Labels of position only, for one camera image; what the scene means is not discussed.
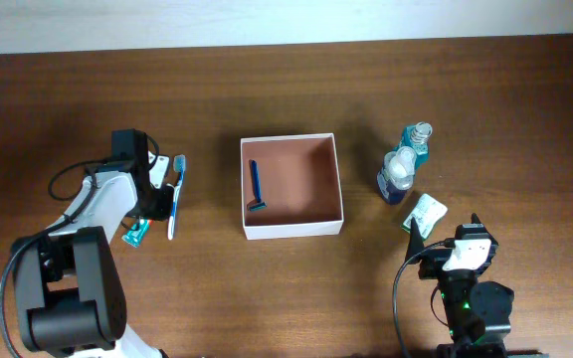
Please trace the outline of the white green soap packet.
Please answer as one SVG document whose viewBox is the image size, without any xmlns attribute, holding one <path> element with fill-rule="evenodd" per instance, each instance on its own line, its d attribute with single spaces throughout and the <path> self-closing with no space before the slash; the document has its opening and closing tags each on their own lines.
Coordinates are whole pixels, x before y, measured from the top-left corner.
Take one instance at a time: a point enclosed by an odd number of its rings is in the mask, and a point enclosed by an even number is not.
<svg viewBox="0 0 573 358">
<path fill-rule="evenodd" d="M 411 231 L 412 220 L 417 222 L 424 240 L 432 234 L 437 223 L 447 214 L 448 208 L 429 194 L 422 194 L 411 213 L 402 222 L 401 227 Z"/>
</svg>

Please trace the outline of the blue white toothbrush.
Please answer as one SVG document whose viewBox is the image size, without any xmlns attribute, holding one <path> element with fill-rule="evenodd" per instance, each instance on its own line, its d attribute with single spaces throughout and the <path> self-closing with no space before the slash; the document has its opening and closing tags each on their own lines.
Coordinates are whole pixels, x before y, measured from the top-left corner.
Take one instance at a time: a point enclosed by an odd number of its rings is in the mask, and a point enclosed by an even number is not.
<svg viewBox="0 0 573 358">
<path fill-rule="evenodd" d="M 181 194 L 181 189 L 184 183 L 186 166 L 187 166 L 186 156 L 184 154 L 179 154 L 174 157 L 173 169 L 178 174 L 178 180 L 176 181 L 176 184 L 173 186 L 171 211 L 168 219 L 167 239 L 169 241 L 173 240 L 175 236 L 178 202 Z"/>
</svg>

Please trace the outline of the red green toothpaste tube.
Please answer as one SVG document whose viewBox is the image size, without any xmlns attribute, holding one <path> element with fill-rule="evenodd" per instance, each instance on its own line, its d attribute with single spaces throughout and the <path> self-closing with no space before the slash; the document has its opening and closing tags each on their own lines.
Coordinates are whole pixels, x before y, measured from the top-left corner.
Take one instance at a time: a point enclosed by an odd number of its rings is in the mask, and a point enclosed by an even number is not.
<svg viewBox="0 0 573 358">
<path fill-rule="evenodd" d="M 138 248 L 146 236 L 151 221 L 147 219 L 137 219 L 132 226 L 122 235 L 122 240 L 134 248 Z"/>
</svg>

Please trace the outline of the blue disposable razor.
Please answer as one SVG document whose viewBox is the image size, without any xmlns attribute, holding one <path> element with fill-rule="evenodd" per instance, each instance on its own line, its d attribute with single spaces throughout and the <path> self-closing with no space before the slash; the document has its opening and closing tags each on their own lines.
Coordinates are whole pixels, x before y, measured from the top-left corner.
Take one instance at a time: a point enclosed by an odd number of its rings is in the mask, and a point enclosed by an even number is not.
<svg viewBox="0 0 573 358">
<path fill-rule="evenodd" d="M 263 200 L 260 170 L 258 162 L 256 160 L 250 161 L 250 169 L 252 176 L 254 201 L 248 205 L 248 210 L 250 212 L 256 212 L 265 209 L 267 207 L 267 204 Z"/>
</svg>

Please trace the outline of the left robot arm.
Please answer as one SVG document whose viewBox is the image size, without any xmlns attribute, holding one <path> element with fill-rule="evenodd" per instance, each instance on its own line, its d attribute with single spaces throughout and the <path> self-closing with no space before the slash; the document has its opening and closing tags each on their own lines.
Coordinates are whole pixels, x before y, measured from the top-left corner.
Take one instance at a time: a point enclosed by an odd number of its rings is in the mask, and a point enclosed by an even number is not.
<svg viewBox="0 0 573 358">
<path fill-rule="evenodd" d="M 162 357 L 127 323 L 124 291 L 109 244 L 124 218 L 163 221 L 171 187 L 150 181 L 157 143 L 137 129 L 111 135 L 107 158 L 83 162 L 86 172 L 69 208 L 51 226 L 18 239 L 0 280 L 0 330 L 12 345 L 4 308 L 14 284 L 21 341 L 53 357 Z"/>
</svg>

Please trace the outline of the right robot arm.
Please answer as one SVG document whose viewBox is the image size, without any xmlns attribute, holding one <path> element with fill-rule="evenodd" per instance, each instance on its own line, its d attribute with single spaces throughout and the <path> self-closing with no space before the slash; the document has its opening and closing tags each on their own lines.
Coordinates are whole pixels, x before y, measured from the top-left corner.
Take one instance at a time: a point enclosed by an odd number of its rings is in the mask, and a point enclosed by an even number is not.
<svg viewBox="0 0 573 358">
<path fill-rule="evenodd" d="M 481 281 L 498 248 L 498 242 L 476 214 L 468 224 L 457 226 L 455 235 L 426 246 L 416 219 L 410 222 L 410 241 L 405 261 L 393 285 L 397 300 L 398 284 L 409 265 L 419 267 L 421 280 L 434 279 L 431 296 L 439 295 L 452 342 L 440 344 L 435 357 L 542 357 L 536 350 L 509 351 L 504 338 L 511 331 L 509 316 L 514 291 L 495 281 Z"/>
</svg>

